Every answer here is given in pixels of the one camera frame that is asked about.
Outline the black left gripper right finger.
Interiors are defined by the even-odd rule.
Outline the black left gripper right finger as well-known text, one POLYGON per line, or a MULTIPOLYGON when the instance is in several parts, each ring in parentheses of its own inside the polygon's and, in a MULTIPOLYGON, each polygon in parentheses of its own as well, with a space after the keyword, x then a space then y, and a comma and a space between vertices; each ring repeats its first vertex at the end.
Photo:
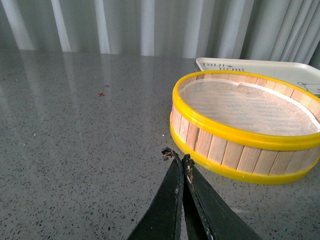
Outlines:
POLYGON ((189 154, 182 159, 183 208, 190 240, 260 240, 220 197, 195 167, 189 154))

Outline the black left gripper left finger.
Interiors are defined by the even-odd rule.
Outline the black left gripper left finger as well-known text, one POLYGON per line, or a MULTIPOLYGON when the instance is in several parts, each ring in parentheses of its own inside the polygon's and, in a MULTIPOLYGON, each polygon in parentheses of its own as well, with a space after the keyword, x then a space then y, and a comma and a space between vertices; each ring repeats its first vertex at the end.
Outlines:
POLYGON ((162 149, 164 159, 173 157, 161 185, 129 240, 179 240, 181 236, 184 171, 179 155, 162 149))

